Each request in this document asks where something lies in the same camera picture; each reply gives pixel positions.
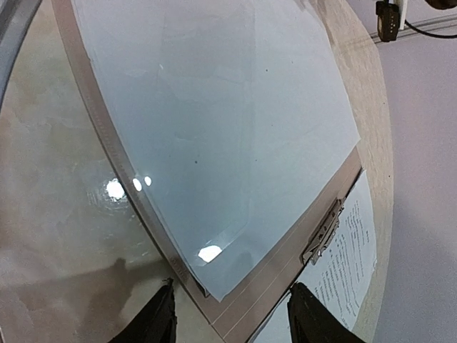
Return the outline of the brown paper folder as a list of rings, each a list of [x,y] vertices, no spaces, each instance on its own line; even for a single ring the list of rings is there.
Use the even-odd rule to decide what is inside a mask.
[[[299,224],[306,211],[279,242],[267,251],[266,256],[254,266],[253,271],[249,272],[223,300],[217,301],[191,274],[184,259],[179,256],[145,192],[134,189],[134,168],[121,145],[102,99],[89,55],[81,38],[73,5],[70,1],[53,1],[52,4],[66,54],[92,124],[148,235],[217,335],[224,342],[248,342],[303,269],[301,252],[306,241],[306,231],[301,229]],[[313,202],[318,197],[325,202],[332,202],[336,197],[347,197],[360,170],[358,151],[352,149]]]

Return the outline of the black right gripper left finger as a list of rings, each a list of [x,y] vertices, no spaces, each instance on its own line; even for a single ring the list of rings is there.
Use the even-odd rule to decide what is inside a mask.
[[[168,278],[131,322],[109,343],[175,343],[174,281]]]

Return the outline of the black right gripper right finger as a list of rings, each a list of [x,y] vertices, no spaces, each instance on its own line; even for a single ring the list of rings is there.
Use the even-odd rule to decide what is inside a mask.
[[[291,287],[287,308],[293,343],[363,343],[301,282]]]

